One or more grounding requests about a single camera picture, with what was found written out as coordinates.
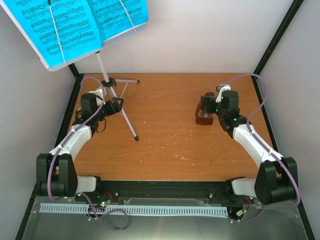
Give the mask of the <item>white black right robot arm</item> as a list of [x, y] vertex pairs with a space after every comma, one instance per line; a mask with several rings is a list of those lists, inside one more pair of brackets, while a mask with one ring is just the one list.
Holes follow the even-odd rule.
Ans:
[[202, 96], [197, 113], [199, 118], [217, 116], [221, 128], [239, 143], [258, 167], [255, 179], [246, 177], [230, 181], [231, 192], [237, 196], [258, 199], [262, 204], [294, 200], [301, 196], [298, 188], [298, 168], [292, 157], [284, 157], [267, 144], [251, 122], [240, 114], [239, 95], [229, 86]]

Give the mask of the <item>white tripod music stand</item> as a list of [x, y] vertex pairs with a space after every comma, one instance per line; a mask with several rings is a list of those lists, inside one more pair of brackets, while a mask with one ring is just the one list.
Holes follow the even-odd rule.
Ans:
[[[102, 85], [104, 87], [106, 87], [108, 89], [108, 91], [109, 91], [109, 93], [110, 93], [112, 98], [118, 98], [118, 96], [117, 96], [117, 94], [116, 94], [116, 92], [114, 90], [114, 87], [117, 86], [117, 83], [125, 83], [125, 86], [124, 86], [124, 88], [122, 90], [120, 98], [125, 93], [125, 90], [126, 90], [128, 84], [131, 84], [131, 83], [132, 84], [133, 83], [139, 84], [140, 83], [140, 81], [137, 80], [137, 79], [115, 79], [113, 77], [109, 77], [108, 74], [107, 74], [106, 68], [104, 66], [100, 51], [97, 51], [95, 53], [95, 56], [97, 57], [97, 60], [98, 60], [98, 63], [99, 63], [99, 66], [100, 66], [100, 69], [101, 69], [101, 72], [102, 72], [102, 75], [103, 75], [103, 81], [101, 83], [102, 83]], [[133, 126], [132, 126], [132, 124], [131, 124], [131, 122], [130, 122], [130, 120], [129, 120], [129, 118], [128, 118], [128, 116], [127, 116], [127, 114], [126, 114], [126, 112], [125, 112], [123, 107], [121, 108], [120, 113], [123, 115], [128, 127], [129, 127], [129, 129], [130, 129], [130, 131], [131, 131], [131, 133], [132, 133], [132, 135], [134, 137], [134, 140], [138, 141], [139, 137], [136, 134], [136, 131], [134, 130], [134, 128], [133, 128]]]

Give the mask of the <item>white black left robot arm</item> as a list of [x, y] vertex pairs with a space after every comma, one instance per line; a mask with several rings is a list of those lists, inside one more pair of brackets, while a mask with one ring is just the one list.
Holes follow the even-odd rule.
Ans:
[[104, 188], [97, 176], [78, 176], [74, 160], [81, 148], [97, 133], [99, 123], [122, 110], [123, 99], [105, 100], [102, 90], [81, 96], [80, 108], [64, 139], [49, 153], [36, 158], [36, 190], [42, 196], [73, 197], [86, 193], [92, 201], [103, 198]]

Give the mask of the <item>brown wooden metronome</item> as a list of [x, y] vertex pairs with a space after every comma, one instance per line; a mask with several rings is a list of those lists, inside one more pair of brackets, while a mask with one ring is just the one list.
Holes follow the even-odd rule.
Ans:
[[213, 116], [213, 118], [200, 118], [200, 117], [198, 117], [198, 113], [201, 110], [201, 106], [202, 106], [202, 100], [199, 101], [199, 103], [195, 109], [195, 123], [197, 125], [203, 125], [203, 126], [212, 125], [213, 121], [214, 121], [214, 116]]

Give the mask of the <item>blue sheet music book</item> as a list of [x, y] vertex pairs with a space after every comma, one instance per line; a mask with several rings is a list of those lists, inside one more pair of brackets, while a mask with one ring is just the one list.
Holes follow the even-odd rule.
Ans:
[[0, 5], [49, 71], [137, 33], [149, 18], [145, 0], [2, 0]]

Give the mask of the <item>clear plastic metronome cover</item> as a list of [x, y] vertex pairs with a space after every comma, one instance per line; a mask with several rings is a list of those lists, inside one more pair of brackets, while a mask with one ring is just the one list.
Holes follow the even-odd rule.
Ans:
[[202, 118], [202, 119], [213, 119], [214, 118], [214, 114], [208, 112], [207, 115], [201, 115], [201, 110], [198, 112], [198, 117]]

